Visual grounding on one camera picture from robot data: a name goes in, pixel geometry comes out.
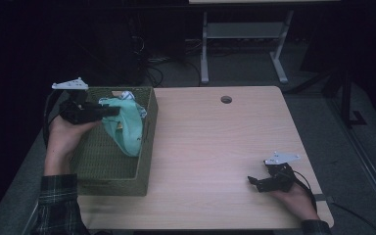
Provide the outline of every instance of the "hand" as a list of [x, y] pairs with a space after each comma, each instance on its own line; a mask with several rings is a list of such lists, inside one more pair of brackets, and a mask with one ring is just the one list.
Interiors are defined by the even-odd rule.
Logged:
[[95, 121], [74, 125], [60, 116], [55, 117], [50, 125], [44, 175], [69, 174], [72, 154], [81, 136], [100, 123]]
[[287, 193], [278, 190], [269, 194], [281, 201], [289, 212], [296, 215], [300, 220], [320, 219], [305, 189], [297, 183], [294, 183]]

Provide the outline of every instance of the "wooden table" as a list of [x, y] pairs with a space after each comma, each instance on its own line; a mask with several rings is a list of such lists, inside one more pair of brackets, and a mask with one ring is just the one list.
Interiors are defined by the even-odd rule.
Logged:
[[[283, 229], [299, 221], [247, 176], [268, 177], [274, 151], [321, 194], [277, 87], [157, 88], [159, 113], [146, 197], [79, 196], [90, 229]], [[224, 104], [222, 96], [232, 102]], [[326, 202], [320, 217], [333, 225]]]

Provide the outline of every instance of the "person's right hand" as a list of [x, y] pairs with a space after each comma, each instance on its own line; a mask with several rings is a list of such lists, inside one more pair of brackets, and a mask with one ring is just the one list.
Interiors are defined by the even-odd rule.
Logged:
[[297, 183], [294, 183], [291, 190], [287, 193], [278, 190], [269, 192], [269, 194], [281, 201], [289, 212], [293, 213], [300, 220], [320, 219], [305, 189]]

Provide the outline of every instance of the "mint green cloth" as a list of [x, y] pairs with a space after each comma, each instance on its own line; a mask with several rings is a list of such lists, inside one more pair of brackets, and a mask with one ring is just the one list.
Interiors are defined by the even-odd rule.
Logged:
[[142, 143], [141, 108], [134, 100], [119, 98], [103, 99], [100, 104], [120, 107], [115, 117], [103, 117], [102, 123], [106, 132], [115, 140], [120, 149], [130, 157], [138, 157]]

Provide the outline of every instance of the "fabric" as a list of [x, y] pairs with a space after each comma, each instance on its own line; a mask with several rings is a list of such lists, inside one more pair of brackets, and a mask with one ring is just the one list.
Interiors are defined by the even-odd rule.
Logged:
[[301, 227], [305, 235], [331, 235], [328, 223], [322, 220], [304, 220]]
[[[302, 222], [304, 235], [329, 235], [328, 223]], [[84, 226], [77, 203], [76, 174], [43, 176], [38, 199], [38, 218], [31, 235], [90, 235]]]
[[129, 157], [138, 157], [142, 143], [143, 123], [146, 111], [138, 105], [131, 92], [124, 91], [117, 98], [102, 98], [101, 105], [120, 107], [114, 117], [103, 117], [106, 132], [115, 140], [120, 149]]

